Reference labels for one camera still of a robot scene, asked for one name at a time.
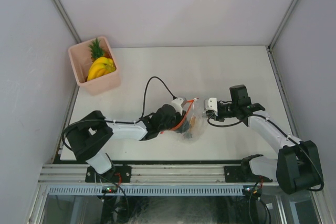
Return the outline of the clear zip top bag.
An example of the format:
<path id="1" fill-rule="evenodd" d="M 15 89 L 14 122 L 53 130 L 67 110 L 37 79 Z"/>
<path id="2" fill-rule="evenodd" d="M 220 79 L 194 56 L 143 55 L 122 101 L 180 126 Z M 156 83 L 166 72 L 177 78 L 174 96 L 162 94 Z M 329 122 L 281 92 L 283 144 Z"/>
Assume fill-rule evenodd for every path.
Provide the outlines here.
<path id="1" fill-rule="evenodd" d="M 207 127 L 199 98 L 191 100 L 175 98 L 170 105 L 177 111 L 177 116 L 180 117 L 179 122 L 176 122 L 174 127 L 162 130 L 160 134 L 171 136 L 184 144 L 197 142 Z"/>

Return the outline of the yellow fake banana bunch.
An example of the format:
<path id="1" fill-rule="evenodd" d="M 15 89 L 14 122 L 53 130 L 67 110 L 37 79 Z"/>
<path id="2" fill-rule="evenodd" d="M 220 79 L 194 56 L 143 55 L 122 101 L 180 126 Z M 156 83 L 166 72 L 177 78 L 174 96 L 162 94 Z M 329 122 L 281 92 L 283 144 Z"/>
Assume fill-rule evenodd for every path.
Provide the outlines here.
<path id="1" fill-rule="evenodd" d="M 116 70 L 116 66 L 112 58 L 101 57 L 95 60 L 89 69 L 87 81 L 102 77 Z"/>

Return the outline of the fake pineapple green crown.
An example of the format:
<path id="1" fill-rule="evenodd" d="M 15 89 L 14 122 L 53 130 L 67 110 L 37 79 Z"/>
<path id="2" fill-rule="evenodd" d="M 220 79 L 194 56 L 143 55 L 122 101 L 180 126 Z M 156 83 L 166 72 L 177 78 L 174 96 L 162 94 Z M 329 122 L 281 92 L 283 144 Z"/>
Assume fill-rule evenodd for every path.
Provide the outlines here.
<path id="1" fill-rule="evenodd" d="M 90 48 L 90 53 L 91 53 L 91 60 L 93 62 L 101 57 L 105 57 L 105 58 L 109 57 L 108 52 L 100 46 L 100 40 L 98 38 L 96 38 L 95 40 L 91 42 L 91 44 L 89 45 L 89 48 Z"/>

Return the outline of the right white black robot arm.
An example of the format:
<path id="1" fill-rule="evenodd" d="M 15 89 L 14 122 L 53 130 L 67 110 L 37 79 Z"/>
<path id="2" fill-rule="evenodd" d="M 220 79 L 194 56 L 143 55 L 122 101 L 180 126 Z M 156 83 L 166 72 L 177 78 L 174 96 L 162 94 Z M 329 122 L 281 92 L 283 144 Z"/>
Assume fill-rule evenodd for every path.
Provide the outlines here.
<path id="1" fill-rule="evenodd" d="M 230 87 L 229 91 L 230 101 L 217 98 L 204 101 L 208 124 L 225 128 L 225 119 L 236 118 L 238 124 L 243 123 L 258 133 L 277 154 L 275 159 L 262 154 L 243 158 L 242 178 L 249 182 L 257 178 L 272 180 L 288 195 L 302 190 L 322 191 L 324 178 L 316 144 L 286 133 L 261 104 L 252 103 L 245 85 Z"/>

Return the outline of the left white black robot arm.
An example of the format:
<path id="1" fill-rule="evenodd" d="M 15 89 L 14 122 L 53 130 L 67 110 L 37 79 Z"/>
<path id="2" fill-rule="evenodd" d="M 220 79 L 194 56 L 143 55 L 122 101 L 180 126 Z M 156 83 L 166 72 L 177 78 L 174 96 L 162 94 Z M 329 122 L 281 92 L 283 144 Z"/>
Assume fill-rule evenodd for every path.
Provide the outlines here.
<path id="1" fill-rule="evenodd" d="M 164 131 L 173 131 L 192 137 L 195 118 L 187 119 L 187 112 L 172 104 L 165 104 L 156 112 L 133 122 L 107 120 L 99 110 L 66 127 L 62 142 L 77 161 L 86 162 L 103 182 L 113 180 L 115 169 L 103 147 L 111 140 L 148 141 Z"/>

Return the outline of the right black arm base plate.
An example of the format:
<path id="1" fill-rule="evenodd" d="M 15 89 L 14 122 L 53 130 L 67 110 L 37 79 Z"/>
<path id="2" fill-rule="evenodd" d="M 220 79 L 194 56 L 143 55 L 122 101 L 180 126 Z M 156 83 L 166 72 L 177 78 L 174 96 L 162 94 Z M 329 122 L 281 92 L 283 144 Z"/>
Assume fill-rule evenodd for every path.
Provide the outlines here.
<path id="1" fill-rule="evenodd" d="M 225 182 L 227 183 L 247 183 L 263 180 L 266 183 L 273 182 L 272 179 L 255 175 L 250 168 L 243 168 L 240 165 L 224 166 Z"/>

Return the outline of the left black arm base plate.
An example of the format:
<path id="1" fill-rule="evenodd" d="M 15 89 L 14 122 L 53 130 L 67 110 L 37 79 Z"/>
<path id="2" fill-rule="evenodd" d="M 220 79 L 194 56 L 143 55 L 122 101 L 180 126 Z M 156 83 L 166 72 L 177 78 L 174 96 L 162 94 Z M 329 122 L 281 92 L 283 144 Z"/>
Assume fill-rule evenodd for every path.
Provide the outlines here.
<path id="1" fill-rule="evenodd" d="M 116 184 L 129 183 L 131 180 L 132 167 L 127 165 L 115 166 L 111 170 L 98 174 L 96 170 L 89 166 L 86 171 L 86 183 L 109 183 Z"/>

